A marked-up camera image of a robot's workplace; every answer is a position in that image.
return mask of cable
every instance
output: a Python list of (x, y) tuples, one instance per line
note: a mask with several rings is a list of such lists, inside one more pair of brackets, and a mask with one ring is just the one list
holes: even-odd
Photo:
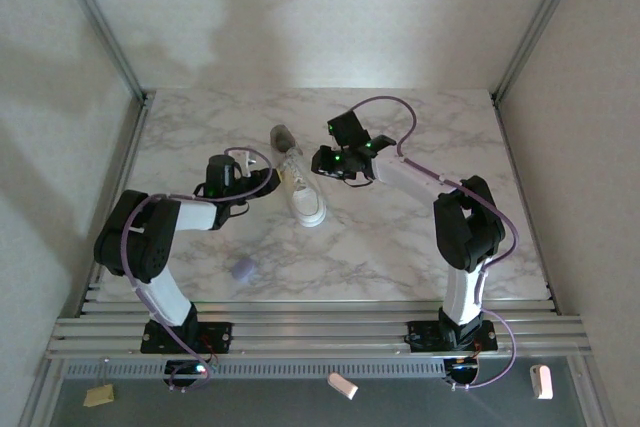
[(366, 187), (367, 185), (371, 185), (373, 184), (373, 180), (369, 179), (368, 177), (365, 177), (369, 182), (364, 182), (362, 184), (350, 184), (349, 182), (347, 182), (347, 179), (342, 179), (342, 181), (347, 184), (349, 187), (354, 188), (354, 189), (358, 189), (360, 187)]
[(201, 201), (201, 202), (225, 202), (225, 201), (229, 201), (229, 200), (238, 200), (238, 199), (242, 199), (244, 197), (248, 197), (250, 195), (255, 194), (256, 192), (258, 192), (260, 189), (262, 189), (265, 185), (267, 185), (269, 183), (269, 181), (271, 180), (271, 176), (273, 175), (273, 166), (271, 165), (271, 162), (269, 161), (269, 159), (265, 155), (263, 155), (262, 153), (258, 152), (255, 149), (252, 149), (250, 147), (231, 147), (231, 148), (226, 149), (224, 151), (224, 153), (228, 154), (232, 150), (240, 150), (240, 151), (251, 152), (251, 153), (256, 154), (257, 156), (259, 156), (261, 159), (263, 159), (267, 163), (267, 166), (269, 168), (269, 172), (267, 173), (267, 177), (265, 178), (265, 180), (258, 187), (256, 187), (255, 189), (251, 189), (250, 191), (245, 192), (243, 194), (232, 195), (232, 196), (229, 196), (229, 197), (223, 197), (223, 198), (219, 198), (219, 199), (206, 199), (204, 197), (197, 197), (195, 195), (183, 195), (183, 194), (154, 194), (154, 195), (150, 195), (149, 197), (144, 199), (142, 202), (140, 202), (131, 211), (131, 214), (129, 214), (129, 217), (127, 218), (126, 222), (124, 223), (124, 227), (122, 228), (122, 237), (120, 239), (120, 260), (122, 262), (122, 269), (124, 270), (125, 275), (129, 279), (129, 282), (131, 283), (131, 287), (133, 288), (133, 291), (136, 293), (136, 295), (138, 296), (140, 301), (144, 304), (144, 306), (147, 308), (147, 310), (149, 310), (150, 315), (156, 320), (156, 322), (158, 322), (162, 326), (162, 328), (164, 328), (164, 330), (167, 331), (169, 336), (180, 347), (182, 347), (182, 349), (184, 349), (185, 352), (187, 352), (189, 355), (191, 355), (195, 360), (197, 360), (203, 366), (205, 366), (206, 376), (203, 379), (203, 382), (194, 383), (189, 387), (182, 387), (182, 389), (181, 389), (182, 392), (187, 392), (187, 391), (190, 391), (190, 390), (194, 390), (194, 389), (202, 387), (204, 384), (206, 384), (209, 380), (211, 380), (211, 376), (213, 374), (213, 368), (211, 367), (211, 365), (209, 365), (209, 363), (207, 361), (205, 361), (202, 358), (202, 356), (200, 354), (195, 352), (180, 337), (178, 337), (178, 335), (167, 324), (167, 322), (162, 318), (161, 315), (157, 315), (158, 312), (155, 310), (155, 308), (154, 308), (153, 304), (151, 303), (151, 301), (147, 298), (145, 293), (142, 290), (140, 290), (140, 288), (138, 287), (138, 280), (133, 276), (133, 272), (131, 272), (131, 267), (129, 266), (129, 258), (127, 256), (127, 245), (128, 245), (128, 240), (129, 240), (129, 232), (131, 231), (131, 227), (133, 225), (133, 221), (135, 220), (135, 218), (151, 202), (157, 202), (158, 200), (163, 199), (163, 198), (183, 199), (183, 200), (196, 200), (196, 201)]
[[(211, 361), (215, 358), (216, 359), (216, 369), (218, 368), (218, 366), (220, 365), (220, 359), (218, 358), (218, 356), (216, 355), (216, 353), (213, 351), (213, 347), (211, 347), (211, 344), (207, 341), (207, 338), (202, 336), (200, 337), (200, 341), (202, 341), (207, 348), (209, 349), (209, 359), (207, 360), (207, 364), (211, 365)], [(176, 379), (176, 375), (178, 374), (178, 372), (180, 372), (181, 370), (187, 368), (187, 367), (194, 367), (194, 366), (198, 366), (200, 365), (199, 362), (195, 361), (195, 360), (188, 360), (186, 362), (183, 362), (181, 364), (179, 364), (178, 366), (176, 366), (173, 371), (171, 372), (171, 375), (169, 376), (169, 389), (173, 390), (174, 388), (174, 381)]]
[(403, 106), (405, 106), (409, 111), (409, 113), (411, 114), (411, 128), (406, 134), (404, 134), (404, 137), (400, 139), (400, 141), (398, 142), (398, 145), (396, 146), (396, 151), (398, 152), (398, 155), (402, 157), (402, 144), (404, 144), (404, 142), (409, 138), (409, 136), (413, 134), (413, 131), (416, 130), (416, 126), (418, 125), (418, 116), (416, 115), (416, 111), (413, 110), (413, 107), (411, 107), (407, 101), (402, 100), (400, 97), (395, 97), (393, 95), (377, 95), (375, 97), (370, 97), (368, 99), (363, 100), (362, 102), (358, 102), (356, 105), (351, 107), (349, 111), (356, 110), (358, 107), (368, 104), (369, 102), (374, 102), (376, 100), (393, 100), (394, 102), (398, 102)]
[(471, 356), (471, 358), (477, 359), (478, 355), (482, 353), (482, 344), (476, 339), (473, 339), (473, 346), (475, 347), (476, 350), (473, 352), (473, 355)]
[(197, 196), (198, 196), (198, 193), (199, 193), (202, 189), (204, 189), (204, 182), (202, 182), (202, 183), (200, 183), (200, 184), (198, 184), (198, 185), (196, 186), (196, 188), (193, 190), (193, 195), (195, 195), (195, 196), (197, 197)]
[[(411, 134), (413, 134), (413, 132), (416, 130), (416, 126), (418, 125), (418, 116), (416, 115), (416, 111), (413, 109), (413, 107), (411, 107), (409, 105), (408, 102), (406, 102), (405, 100), (402, 100), (399, 97), (395, 97), (393, 95), (378, 95), (375, 97), (370, 97), (368, 99), (365, 99), (361, 102), (358, 102), (356, 105), (354, 105), (353, 107), (351, 107), (349, 109), (349, 111), (353, 111), (356, 110), (358, 107), (361, 107), (365, 104), (368, 104), (369, 102), (374, 102), (377, 100), (393, 100), (394, 102), (398, 102), (400, 104), (402, 104), (408, 111), (409, 114), (411, 114), (411, 127), (409, 128), (409, 131), (400, 139), (400, 141), (398, 142), (398, 144), (396, 145), (396, 153), (398, 154), (399, 157), (401, 157), (404, 161), (404, 163), (406, 163), (407, 165), (409, 165), (410, 167), (413, 167), (414, 169), (422, 172), (423, 174), (431, 177), (434, 180), (437, 180), (438, 182), (441, 182), (443, 184), (448, 185), (449, 187), (453, 187), (454, 189), (458, 189), (460, 190), (462, 193), (464, 193), (466, 196), (471, 197), (472, 199), (474, 199), (475, 201), (477, 201), (478, 203), (480, 203), (483, 207), (487, 208), (489, 211), (491, 211), (493, 214), (497, 215), (500, 220), (502, 220), (505, 224), (507, 224), (507, 226), (509, 227), (509, 230), (511, 230), (511, 233), (513, 235), (513, 241), (511, 244), (511, 247), (509, 247), (509, 249), (507, 249), (507, 251), (501, 255), (499, 255), (498, 257), (494, 257), (493, 259), (489, 260), (489, 262), (485, 263), (482, 266), (482, 274), (484, 275), (484, 273), (486, 272), (486, 270), (497, 264), (498, 262), (506, 259), (507, 257), (509, 257), (518, 247), (518, 243), (520, 240), (520, 236), (518, 234), (518, 229), (516, 228), (516, 226), (513, 224), (513, 222), (511, 222), (511, 219), (509, 219), (505, 214), (503, 214), (495, 205), (493, 205), (491, 202), (487, 201), (486, 199), (484, 199), (483, 197), (479, 196), (478, 194), (476, 194), (475, 192), (472, 192), (471, 190), (467, 189), (466, 187), (464, 187), (463, 185), (454, 182), (452, 180), (449, 180), (447, 178), (445, 178), (443, 175), (439, 175), (435, 172), (433, 172), (432, 170), (429, 170), (428, 168), (424, 167), (423, 165), (418, 164), (417, 162), (404, 157), (404, 154), (402, 153), (402, 144), (404, 144), (404, 142), (411, 136)], [(478, 281), (478, 285), (476, 286), (476, 296), (479, 294), (479, 291), (481, 290), (479, 288), (480, 284), (480, 279), (483, 279), (483, 275), (481, 275), (479, 277), (479, 281)]]
[[(448, 185), (449, 187), (453, 187), (454, 189), (458, 189), (460, 190), (463, 194), (467, 195), (468, 197), (471, 197), (472, 199), (474, 199), (475, 201), (477, 201), (478, 203), (480, 203), (480, 205), (482, 205), (483, 207), (487, 208), (489, 211), (491, 211), (493, 214), (497, 215), (500, 220), (502, 220), (505, 224), (507, 224), (507, 226), (509, 227), (509, 229), (511, 230), (511, 234), (513, 236), (513, 240), (511, 243), (511, 247), (509, 247), (509, 249), (507, 249), (506, 252), (504, 252), (503, 254), (494, 257), (492, 259), (490, 259), (488, 262), (485, 262), (485, 264), (480, 268), (480, 273), (478, 276), (478, 282), (475, 286), (475, 290), (474, 290), (474, 301), (477, 305), (480, 305), (481, 303), (481, 299), (480, 299), (480, 292), (482, 291), (482, 286), (484, 284), (485, 278), (487, 276), (487, 270), (489, 269), (489, 267), (492, 267), (493, 265), (497, 264), (498, 262), (506, 259), (507, 257), (509, 257), (518, 247), (518, 243), (520, 240), (520, 236), (518, 235), (518, 229), (516, 228), (515, 224), (513, 222), (511, 222), (511, 219), (509, 219), (505, 214), (503, 214), (500, 209), (498, 209), (495, 205), (493, 205), (491, 202), (487, 201), (486, 199), (484, 199), (483, 197), (479, 196), (478, 194), (476, 194), (475, 192), (472, 192), (471, 190), (467, 189), (466, 187), (464, 187), (463, 185), (454, 182), (452, 180), (449, 180), (447, 178), (445, 178), (443, 175), (438, 175), (437, 173), (433, 172), (432, 170), (429, 170), (428, 168), (418, 164), (417, 162), (414, 162), (413, 160), (404, 157), (403, 153), (402, 153), (402, 144), (404, 144), (404, 142), (409, 138), (409, 136), (411, 134), (413, 134), (414, 130), (416, 130), (416, 126), (418, 125), (418, 116), (416, 115), (415, 110), (413, 110), (413, 107), (411, 107), (406, 101), (402, 100), (399, 97), (394, 97), (392, 95), (378, 95), (375, 97), (370, 97), (368, 99), (365, 99), (361, 102), (358, 102), (356, 105), (354, 105), (353, 107), (351, 107), (349, 109), (349, 111), (353, 111), (356, 110), (358, 107), (361, 107), (362, 105), (368, 104), (369, 102), (373, 102), (376, 100), (393, 100), (395, 102), (398, 102), (400, 104), (402, 104), (411, 114), (411, 128), (409, 128), (409, 131), (400, 139), (400, 141), (398, 142), (398, 144), (396, 145), (396, 153), (398, 154), (398, 156), (400, 158), (402, 158), (402, 160), (404, 161), (404, 163), (406, 163), (407, 165), (409, 165), (410, 167), (416, 169), (417, 171), (427, 175), (428, 177), (431, 177), (432, 179), (437, 180), (440, 183), (443, 183), (445, 185)], [(504, 320), (500, 315), (498, 315), (497, 313), (490, 311), (488, 309), (485, 308), (480, 308), (480, 310), (482, 312), (485, 312), (489, 315), (493, 315), (494, 317), (496, 317), (501, 323), (502, 325), (504, 325), (505, 329), (507, 329), (507, 332), (509, 333), (509, 336), (511, 337), (511, 343), (512, 343), (512, 353), (511, 353), (511, 359), (509, 360), (509, 363), (507, 364), (507, 366), (496, 376), (492, 377), (489, 380), (486, 380), (484, 382), (481, 382), (479, 384), (467, 384), (465, 385), (466, 389), (475, 389), (478, 387), (484, 387), (486, 385), (492, 384), (493, 382), (495, 382), (498, 379), (501, 379), (502, 377), (504, 377), (507, 372), (509, 372), (509, 370), (511, 369), (511, 367), (513, 366), (515, 359), (516, 359), (516, 338), (513, 335), (513, 331), (511, 330), (511, 327), (509, 326), (509, 324), (507, 324), (507, 321)]]
[(244, 209), (242, 212), (238, 212), (237, 214), (231, 214), (229, 215), (230, 219), (233, 219), (234, 217), (241, 217), (244, 214), (246, 214), (247, 212), (249, 212), (249, 209), (251, 208), (251, 206), (249, 204), (247, 204), (247, 208)]
[(505, 375), (507, 375), (507, 372), (509, 372), (511, 370), (511, 367), (513, 367), (513, 364), (516, 361), (516, 355), (517, 355), (517, 344), (516, 344), (516, 336), (513, 333), (513, 330), (511, 329), (511, 327), (509, 326), (509, 324), (507, 323), (507, 321), (499, 314), (497, 314), (496, 312), (493, 312), (492, 310), (489, 309), (485, 309), (484, 307), (481, 308), (480, 310), (482, 310), (482, 312), (484, 312), (485, 314), (489, 314), (494, 316), (496, 319), (498, 319), (500, 321), (500, 323), (502, 325), (504, 325), (504, 328), (507, 330), (507, 333), (509, 334), (509, 337), (511, 337), (511, 358), (509, 359), (509, 363), (504, 367), (504, 369), (502, 369), (500, 371), (499, 374), (496, 374), (495, 376), (491, 377), (488, 380), (485, 380), (484, 382), (480, 382), (479, 384), (464, 384), (464, 388), (465, 390), (468, 389), (478, 389), (480, 387), (486, 387), (487, 385), (493, 384), (495, 381), (500, 380), (502, 377), (504, 377)]

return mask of white wall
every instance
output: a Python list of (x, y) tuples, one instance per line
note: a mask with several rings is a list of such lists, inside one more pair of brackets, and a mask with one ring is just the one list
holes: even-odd
[(540, 0), (98, 0), (148, 87), (493, 88)]
[(504, 120), (560, 306), (640, 425), (640, 0), (562, 0)]
[(75, 0), (0, 0), (0, 12), (0, 424), (13, 426), (86, 280), (130, 96)]

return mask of marble table surface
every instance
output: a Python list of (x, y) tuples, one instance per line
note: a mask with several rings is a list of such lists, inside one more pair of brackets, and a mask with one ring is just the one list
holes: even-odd
[[(396, 95), (417, 111), (418, 127), (406, 155), (453, 179), (478, 174), (497, 205), (517, 225), (520, 248), (491, 269), (487, 299), (547, 299), (514, 175), (484, 90), (290, 89), (259, 91), (160, 90), (140, 140), (128, 187), (148, 193), (191, 193), (204, 181), (208, 158), (248, 145), (271, 156), (271, 127), (285, 123), (310, 159), (330, 144), (326, 121), (373, 95)], [(399, 139), (410, 126), (406, 110), (390, 101), (362, 107), (372, 136)], [(437, 300), (446, 290), (447, 264), (435, 243), (431, 207), (374, 183), (352, 189), (317, 177), (328, 203), (318, 227), (296, 223), (284, 190), (251, 201), (250, 212), (216, 232), (176, 234), (169, 268), (193, 301)], [(502, 243), (507, 248), (510, 234)], [(244, 282), (234, 263), (258, 264)], [(105, 272), (99, 301), (135, 299), (124, 278)]]

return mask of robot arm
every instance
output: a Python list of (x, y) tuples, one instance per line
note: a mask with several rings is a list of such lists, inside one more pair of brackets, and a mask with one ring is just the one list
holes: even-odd
[[(441, 338), (434, 343), (442, 350), (467, 348), (483, 323), (482, 266), (504, 239), (502, 221), (459, 190), (443, 193), (451, 190), (444, 179), (424, 175), (405, 163), (404, 157), (386, 149), (396, 144), (393, 139), (384, 135), (371, 139), (353, 111), (330, 120), (328, 126), (339, 148), (321, 146), (313, 157), (313, 172), (341, 180), (353, 180), (362, 173), (367, 180), (396, 187), (422, 204), (433, 203), (438, 249), (449, 264), (447, 293), (438, 321)], [(473, 176), (461, 184), (495, 205), (482, 178)]]
[[(443, 184), (405, 164), (395, 153), (385, 150), (371, 161), (373, 178), (395, 187), (424, 205), (432, 205), (443, 192)], [(471, 272), (449, 266), (447, 293), (442, 310), (456, 325), (465, 325), (480, 315), (475, 289), (480, 265)]]
[[(127, 260), (135, 288), (148, 301), (154, 319), (150, 324), (156, 320), (166, 324), (190, 345), (200, 329), (195, 305), (180, 291), (166, 266), (173, 236), (182, 230), (220, 229), (230, 218), (233, 206), (244, 205), (276, 189), (279, 177), (271, 175), (270, 169), (249, 172), (248, 154), (246, 157), (244, 166), (230, 155), (211, 157), (206, 181), (196, 189), (204, 194), (198, 199), (176, 196), (148, 199), (143, 192), (123, 192), (94, 245), (96, 262), (113, 275), (123, 276), (120, 247), (125, 223), (134, 209), (146, 202), (128, 232)], [(236, 170), (241, 177), (236, 178)]]

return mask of aluminum frame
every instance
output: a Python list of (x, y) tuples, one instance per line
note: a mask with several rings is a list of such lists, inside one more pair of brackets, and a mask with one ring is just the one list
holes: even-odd
[(542, 0), (542, 2), (540, 2), (536, 13), (529, 23), (529, 27), (527, 27), (518, 48), (507, 66), (507, 70), (502, 75), (502, 79), (495, 92), (491, 95), (496, 109), (500, 108), (502, 102), (504, 102), (504, 99), (509, 94), (511, 87), (513, 87), (513, 84), (515, 84), (520, 76), (522, 69), (524, 69), (538, 40), (540, 40), (542, 33), (547, 28), (560, 1), (561, 0)]
[(547, 284), (547, 289), (551, 292), (551, 298), (553, 299), (556, 305), (556, 311), (559, 314), (562, 314), (562, 306), (558, 305), (557, 297), (555, 295), (553, 285), (549, 281), (551, 276), (549, 275), (549, 269), (547, 267), (547, 263), (545, 261), (544, 253), (540, 248), (540, 236), (538, 235), (538, 229), (533, 223), (533, 219), (531, 218), (531, 209), (529, 208), (529, 201), (527, 200), (526, 195), (524, 195), (524, 189), (522, 188), (522, 181), (520, 178), (520, 172), (518, 170), (518, 166), (515, 163), (513, 157), (513, 150), (511, 149), (511, 142), (509, 141), (509, 136), (507, 135), (507, 130), (504, 127), (504, 121), (502, 120), (502, 113), (499, 109), (496, 108), (496, 122), (498, 123), (498, 127), (500, 128), (500, 135), (502, 136), (502, 142), (504, 143), (504, 147), (507, 151), (507, 157), (509, 158), (509, 164), (511, 165), (511, 170), (513, 171), (513, 176), (516, 180), (516, 187), (518, 188), (518, 194), (520, 195), (520, 201), (524, 206), (524, 213), (527, 219), (527, 225), (529, 226), (529, 232), (531, 232), (531, 237), (533, 238), (533, 246), (536, 249), (536, 254), (538, 254), (538, 259), (540, 259), (540, 265), (542, 267), (542, 274), (544, 276), (545, 282)]
[[(153, 97), (147, 98), (96, 0), (78, 0), (106, 53), (141, 106), (121, 169), (113, 202), (126, 186)], [(492, 95), (499, 109), (560, 0), (542, 0), (507, 70)], [(121, 362), (164, 362), (186, 355), (145, 355), (139, 351), (148, 315), (139, 303), (97, 302), (103, 268), (94, 264), (79, 317), (58, 319), (46, 351), (40, 382), (34, 387), (21, 426), (49, 425), (63, 380), (77, 362), (106, 357)], [(411, 354), (402, 341), (405, 323), (437, 318), (440, 302), (273, 302), (197, 304), (203, 321), (230, 321), (231, 352), (225, 360), (261, 365), (300, 359), (375, 359), (388, 365), (452, 357), (451, 353)], [(606, 397), (593, 382), (593, 358), (579, 317), (556, 313), (553, 301), (487, 301), (485, 305), (511, 322), (520, 355), (567, 356), (589, 426), (615, 425)], [(499, 351), (510, 354), (509, 338), (496, 322)]]
[(126, 82), (131, 95), (142, 104), (145, 99), (145, 94), (138, 82), (138, 78), (131, 68), (129, 61), (127, 60), (124, 51), (120, 47), (109, 22), (100, 10), (100, 6), (96, 0), (77, 0), (80, 7), (84, 11), (84, 14), (93, 27), (98, 39), (102, 43), (106, 54), (111, 59), (114, 67), (118, 70), (123, 80)]
[[(443, 378), (442, 359), (225, 359), (216, 365), (216, 379), (326, 379), (337, 372), (350, 379)], [(109, 359), (74, 360), (68, 364), (66, 379), (166, 379), (166, 363), (162, 360)], [(175, 378), (198, 378), (199, 374), (177, 374)]]

